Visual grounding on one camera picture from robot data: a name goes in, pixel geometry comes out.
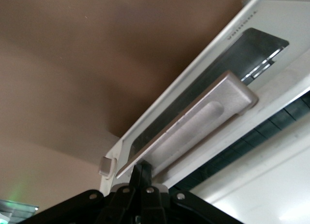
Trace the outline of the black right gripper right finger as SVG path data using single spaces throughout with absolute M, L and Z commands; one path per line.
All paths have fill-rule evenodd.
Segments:
M 141 164 L 141 222 L 143 224 L 233 224 L 234 218 L 198 196 L 160 192 L 151 185 L 151 165 Z

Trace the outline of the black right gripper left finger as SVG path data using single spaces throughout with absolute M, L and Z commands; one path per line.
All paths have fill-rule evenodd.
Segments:
M 132 224 L 141 208 L 142 164 L 128 185 L 104 197 L 88 190 L 36 215 L 37 224 Z

